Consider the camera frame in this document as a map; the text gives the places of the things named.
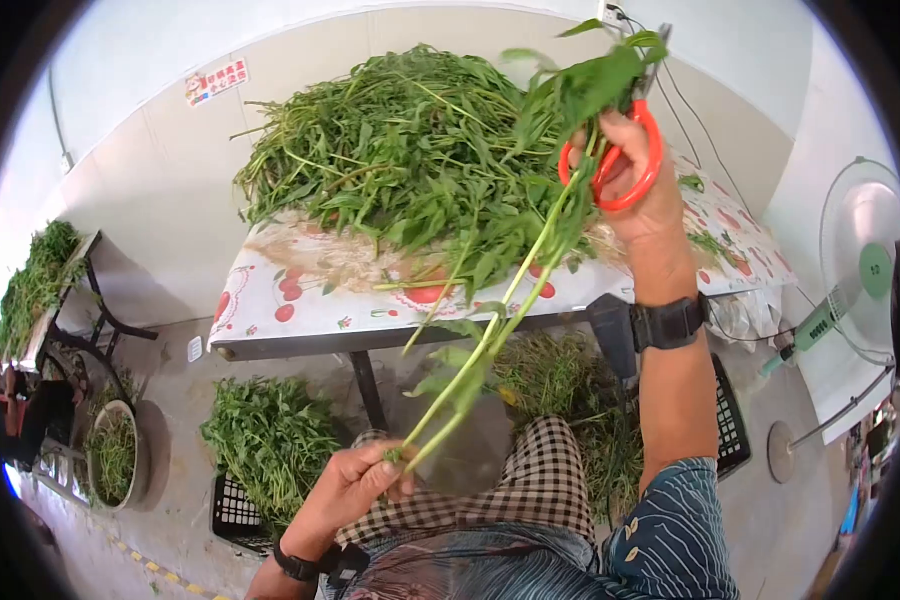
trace electrical outlet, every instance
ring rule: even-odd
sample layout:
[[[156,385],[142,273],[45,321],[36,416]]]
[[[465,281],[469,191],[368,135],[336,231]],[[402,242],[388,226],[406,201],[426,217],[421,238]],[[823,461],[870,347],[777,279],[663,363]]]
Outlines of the electrical outlet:
[[[70,173],[70,170],[74,168],[74,160],[70,157],[70,152],[65,151],[60,156],[60,172],[63,175]]]
[[[600,13],[600,20],[611,27],[618,27],[623,31],[627,30],[627,22],[618,16],[619,11],[624,11],[623,0],[615,2],[604,2],[603,10]]]

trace table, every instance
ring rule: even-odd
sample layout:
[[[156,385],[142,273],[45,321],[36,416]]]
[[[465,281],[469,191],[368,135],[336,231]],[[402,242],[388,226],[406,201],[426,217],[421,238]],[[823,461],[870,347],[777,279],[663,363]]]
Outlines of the table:
[[[695,242],[700,291],[717,296],[796,282],[770,232],[706,173],[687,158],[673,155],[678,176],[696,174],[703,182],[702,192],[681,187],[686,231],[726,250],[708,253],[705,245]],[[612,338],[623,335],[624,325],[629,331],[629,320],[624,323],[620,316],[626,303],[634,301],[633,278],[609,225],[595,222],[585,235],[597,257],[567,259],[555,269],[519,329],[582,321],[605,326],[610,319],[606,344],[600,346],[609,353],[611,366],[616,362],[627,373],[632,371],[633,356],[614,348]],[[443,286],[390,292],[372,288],[384,274],[405,281],[421,269],[439,265],[436,249],[427,250],[431,253],[405,256],[346,229],[340,235],[322,231],[294,210],[275,215],[252,227],[234,260],[207,348],[227,360],[349,353],[371,424],[379,426],[383,412],[367,351],[405,344]],[[526,273],[506,306],[507,316],[519,310],[537,280],[533,269]],[[505,281],[482,289],[470,302],[456,286],[440,302],[435,318],[467,318],[480,303],[500,301],[509,285]],[[478,322],[489,318],[486,313],[472,316]],[[449,332],[431,327],[419,342],[450,339],[454,336]]]
[[[100,285],[97,283],[97,275],[93,268],[93,260],[91,259],[93,251],[100,244],[103,237],[104,236],[99,229],[90,235],[85,236],[83,242],[73,251],[73,254],[68,259],[68,262],[76,260],[86,261],[87,281],[90,284],[90,289],[94,293],[96,306],[99,308],[100,312],[99,317],[94,322],[94,328],[90,337],[84,338],[57,327],[57,318],[60,316],[60,309],[66,302],[67,297],[70,295],[70,290],[73,287],[72,285],[68,285],[60,292],[59,304],[55,308],[48,309],[43,316],[37,319],[36,324],[33,326],[33,330],[30,332],[29,342],[26,345],[26,352],[24,353],[24,356],[20,358],[19,363],[20,366],[26,370],[41,373],[43,371],[44,361],[48,359],[57,367],[60,373],[70,374],[74,371],[74,366],[70,364],[70,360],[58,352],[52,343],[48,342],[54,341],[60,343],[60,345],[64,347],[84,351],[84,353],[93,356],[96,359],[96,362],[103,367],[107,377],[116,389],[120,400],[132,407],[133,404],[131,398],[127,394],[127,390],[124,389],[124,386],[120,381],[120,375],[113,367],[110,358],[113,355],[113,351],[117,346],[117,340],[120,338],[121,334],[132,335],[146,340],[156,340],[157,334],[154,331],[147,331],[145,329],[124,324],[118,318],[113,316],[108,309],[107,304],[104,302],[104,296],[100,291]],[[97,347],[97,342],[100,340],[101,332],[106,324],[109,324],[113,328],[113,335],[110,336],[106,351],[101,352]]]

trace black watch strap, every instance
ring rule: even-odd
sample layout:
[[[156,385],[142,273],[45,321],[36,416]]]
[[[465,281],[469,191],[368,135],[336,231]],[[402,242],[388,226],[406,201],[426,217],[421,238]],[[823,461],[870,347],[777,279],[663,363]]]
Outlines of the black watch strap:
[[[273,545],[273,559],[280,569],[287,574],[288,577],[302,582],[311,582],[317,579],[321,573],[329,573],[337,568],[340,562],[343,550],[334,543],[323,553],[320,560],[313,562],[312,560],[304,560],[296,556],[286,556],[280,549],[280,538]]]
[[[709,305],[703,294],[684,297],[666,306],[636,304],[630,311],[634,349],[639,354],[649,346],[661,350],[689,346],[708,319]]]

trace scissors blade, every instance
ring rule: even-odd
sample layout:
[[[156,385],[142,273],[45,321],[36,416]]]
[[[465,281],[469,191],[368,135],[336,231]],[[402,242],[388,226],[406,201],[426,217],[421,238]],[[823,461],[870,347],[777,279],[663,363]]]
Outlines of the scissors blade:
[[[660,25],[660,29],[657,34],[660,36],[660,41],[663,42],[663,48],[666,49],[667,44],[670,42],[670,32],[673,30],[673,26],[670,23],[664,23]],[[650,94],[650,88],[654,85],[654,82],[657,80],[657,72],[660,70],[660,63],[663,62],[663,59],[658,60],[654,64],[648,66],[646,72],[643,74],[636,85],[633,88],[633,97],[634,98],[646,98]]]

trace blue patterned shirt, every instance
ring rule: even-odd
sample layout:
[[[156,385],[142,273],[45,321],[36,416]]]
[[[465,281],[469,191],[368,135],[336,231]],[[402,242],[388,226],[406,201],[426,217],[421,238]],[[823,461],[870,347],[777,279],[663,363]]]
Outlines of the blue patterned shirt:
[[[364,550],[370,566],[329,600],[437,598],[719,598],[740,592],[728,569],[716,461],[674,462],[650,482],[602,546],[566,529],[494,523],[400,534]]]

